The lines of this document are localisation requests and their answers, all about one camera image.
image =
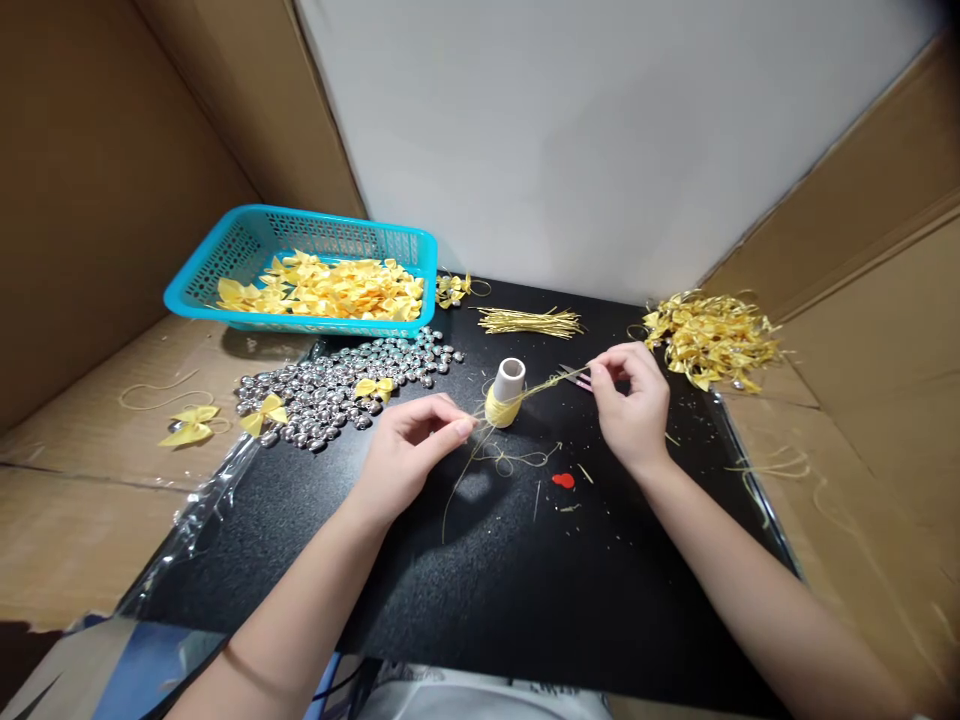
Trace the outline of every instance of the black table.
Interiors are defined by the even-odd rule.
[[[569,307],[589,331],[569,341],[486,335],[470,304],[530,312]],[[642,314],[629,305],[494,281],[489,298],[437,310],[432,326],[467,360],[449,375],[435,376],[431,392],[447,392],[473,410],[503,358],[521,358],[528,386],[539,384],[558,363],[579,367],[625,341],[625,328]],[[336,349],[360,340],[327,342]],[[739,454],[719,400],[681,375],[667,377],[668,431],[680,443],[668,443],[672,456],[796,572],[776,525],[763,529],[763,516],[740,476],[723,469]],[[407,385],[395,402],[426,392]],[[236,630],[346,497],[372,435],[348,426],[318,456],[284,443],[259,451],[233,493],[232,507],[206,523],[193,558],[174,559],[136,606],[137,616]],[[561,382],[528,399],[516,422],[491,439],[510,455],[546,452],[557,440],[563,448],[545,467],[515,462],[507,478],[491,461],[475,463],[450,504],[442,545],[444,506],[469,448],[444,460],[391,530],[340,639],[341,651],[786,715],[606,447],[589,393]],[[578,463],[595,484],[583,479]],[[565,472],[577,479],[575,489],[551,481]]]

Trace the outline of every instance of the forearm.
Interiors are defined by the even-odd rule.
[[[187,689],[171,718],[301,718],[383,543],[351,501]]]
[[[673,463],[632,471],[714,609],[798,718],[909,718],[860,638]]]

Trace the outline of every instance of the blue plastic basket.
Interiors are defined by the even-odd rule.
[[[274,256],[302,250],[324,262],[394,258],[423,278],[423,307],[410,322],[341,320],[221,310],[217,283],[226,277],[261,285]],[[370,337],[415,337],[433,319],[437,241],[430,233],[399,225],[353,220],[273,205],[241,205],[224,215],[163,294],[171,312],[219,320],[238,330],[269,330]]]

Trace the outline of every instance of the pile of silver beads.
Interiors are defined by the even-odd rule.
[[[267,421],[270,426],[260,436],[260,444],[269,448],[285,440],[319,453],[348,423],[366,430],[383,411],[382,398],[376,393],[355,397],[361,380],[389,377],[396,387],[418,382],[429,389],[434,385],[433,373],[446,375],[453,363],[463,360],[462,352],[443,344],[443,333],[427,325],[412,340],[377,338],[279,370],[244,376],[234,390],[239,398],[237,414],[242,417],[259,410],[267,396],[278,395],[286,405],[288,423]]]

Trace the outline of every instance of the wrist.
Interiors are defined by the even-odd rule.
[[[677,472],[683,472],[666,453],[654,458],[635,460],[627,465],[627,471],[644,491],[652,489]]]
[[[352,535],[379,539],[383,539],[396,519],[384,517],[373,511],[354,492],[350,492],[346,500],[337,508],[336,516]]]

